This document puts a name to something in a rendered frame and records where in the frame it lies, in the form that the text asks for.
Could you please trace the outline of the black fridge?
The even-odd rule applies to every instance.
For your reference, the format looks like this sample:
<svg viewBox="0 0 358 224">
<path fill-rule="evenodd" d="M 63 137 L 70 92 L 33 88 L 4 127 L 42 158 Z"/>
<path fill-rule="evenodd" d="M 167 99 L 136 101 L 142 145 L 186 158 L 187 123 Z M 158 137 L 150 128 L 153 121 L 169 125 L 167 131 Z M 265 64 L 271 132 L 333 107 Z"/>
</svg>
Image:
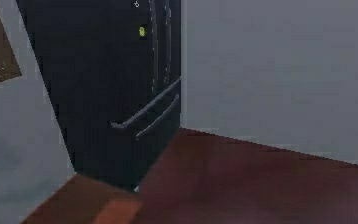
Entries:
<svg viewBox="0 0 358 224">
<path fill-rule="evenodd" d="M 182 0 L 170 0 L 171 73 L 164 84 L 164 0 L 155 0 L 158 85 L 153 94 L 149 0 L 16 0 L 74 170 L 135 190 L 180 128 L 181 82 L 125 129 L 112 128 L 181 77 Z M 146 36 L 139 36 L 144 27 Z M 135 135 L 179 94 L 154 129 Z"/>
</svg>

